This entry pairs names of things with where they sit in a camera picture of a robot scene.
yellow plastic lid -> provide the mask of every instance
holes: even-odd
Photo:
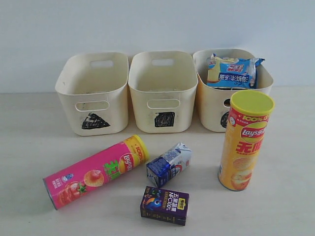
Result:
[[[149,152],[147,150],[146,145],[144,144],[144,142],[142,141],[142,139],[138,135],[134,134],[133,136],[137,139],[137,141],[141,145],[141,147],[144,151],[144,155],[145,155],[145,162],[147,162],[150,158],[149,158]]]
[[[268,95],[255,90],[241,90],[231,96],[231,106],[248,116],[266,116],[272,113],[275,102]]]

yellow chip canister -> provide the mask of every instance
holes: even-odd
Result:
[[[233,191],[244,190],[252,177],[274,101],[255,90],[241,90],[230,100],[230,111],[218,178]]]

white table surface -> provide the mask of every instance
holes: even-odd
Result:
[[[177,134],[128,127],[113,135],[80,137],[65,118],[58,96],[0,94],[0,235],[315,235],[315,87],[272,88],[276,102],[252,180],[232,192],[217,179],[224,133],[205,129],[196,113]],[[132,134],[156,158],[178,141],[194,154],[164,188],[190,194],[186,226],[140,217],[147,185],[145,166],[56,211],[42,178]]]

plastic storage bin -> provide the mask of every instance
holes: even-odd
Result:
[[[67,61],[55,89],[76,134],[112,134],[127,126],[128,67],[122,53],[83,54]]]
[[[238,90],[220,90],[207,86],[208,64],[212,53],[219,57],[249,59],[254,56],[240,49],[203,50],[193,54],[196,69],[199,74],[199,85],[196,95],[196,105],[199,117],[204,127],[215,132],[225,132],[231,95]],[[257,67],[257,91],[269,94],[273,78],[267,70],[260,65]]]
[[[175,133],[190,126],[198,84],[190,54],[139,53],[132,60],[128,84],[139,129]]]

white wall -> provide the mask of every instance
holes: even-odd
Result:
[[[54,91],[84,52],[240,48],[275,85],[315,85],[312,0],[2,0],[0,92]]]

